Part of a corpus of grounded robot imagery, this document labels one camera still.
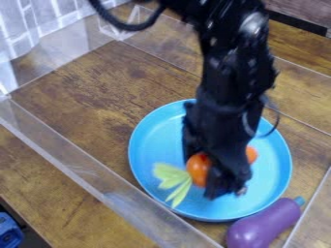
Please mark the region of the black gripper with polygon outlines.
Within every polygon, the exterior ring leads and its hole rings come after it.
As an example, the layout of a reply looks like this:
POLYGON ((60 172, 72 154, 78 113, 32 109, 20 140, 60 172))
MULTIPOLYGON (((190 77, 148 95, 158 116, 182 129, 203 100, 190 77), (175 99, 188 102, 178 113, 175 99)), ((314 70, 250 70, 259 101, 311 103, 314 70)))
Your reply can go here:
POLYGON ((258 131, 264 104, 260 98, 238 106, 222 103, 203 86, 194 102, 184 102, 184 160, 204 153, 211 162, 206 177, 204 198, 210 201, 227 194, 243 195, 252 178, 246 155, 248 142, 258 131))

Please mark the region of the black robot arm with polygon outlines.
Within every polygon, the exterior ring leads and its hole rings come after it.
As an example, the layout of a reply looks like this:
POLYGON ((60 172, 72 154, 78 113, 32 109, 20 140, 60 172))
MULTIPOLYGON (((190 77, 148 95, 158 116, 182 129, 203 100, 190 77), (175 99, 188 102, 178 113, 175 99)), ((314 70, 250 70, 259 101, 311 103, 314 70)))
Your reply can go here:
POLYGON ((270 17, 262 0, 159 0, 198 32, 203 54, 196 101, 184 103, 184 156, 211 159, 204 197, 247 191, 246 147, 256 135, 276 69, 270 17))

